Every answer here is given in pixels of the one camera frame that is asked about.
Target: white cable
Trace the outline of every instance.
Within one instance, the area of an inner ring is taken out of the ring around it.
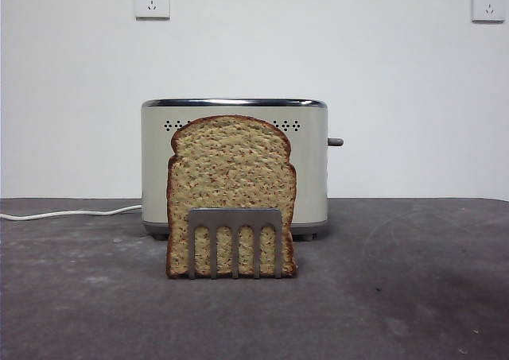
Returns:
[[[10,221],[29,221],[30,219],[45,219],[47,217],[57,217],[58,215],[116,215],[124,211],[133,211],[141,209],[142,205],[133,205],[132,207],[121,207],[114,211],[54,211],[53,213],[43,213],[42,215],[4,215],[0,213],[0,219],[8,219]]]

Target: wall socket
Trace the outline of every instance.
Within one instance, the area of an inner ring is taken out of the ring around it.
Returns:
[[[169,18],[169,0],[134,0],[136,19]]]
[[[472,21],[504,22],[506,0],[472,0]]]

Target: gray table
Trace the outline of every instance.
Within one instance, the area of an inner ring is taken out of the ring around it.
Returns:
[[[166,279],[139,213],[2,222],[2,358],[509,359],[509,203],[331,199],[329,220],[298,278],[259,281]]]

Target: whole grain bread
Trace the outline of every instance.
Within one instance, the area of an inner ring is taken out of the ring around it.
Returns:
[[[168,166],[168,221],[171,234],[166,256],[168,277],[188,271],[188,212],[197,207],[276,207],[282,213],[282,275],[296,275],[290,224],[297,175],[289,162],[290,143],[270,123],[239,115],[200,118],[177,131],[175,155]],[[260,275],[274,275],[275,234],[264,227],[260,237]],[[195,230],[195,271],[210,276],[208,230]],[[217,231],[217,273],[231,274],[231,232]],[[253,231],[239,233],[239,275],[253,274]]]

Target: cream toaster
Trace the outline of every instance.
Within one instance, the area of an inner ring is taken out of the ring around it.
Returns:
[[[192,120],[236,114],[269,122],[291,144],[297,172],[292,234],[311,240],[327,226],[327,106],[305,99],[159,99],[142,105],[142,221],[156,239],[169,234],[166,210],[168,160],[173,134]]]

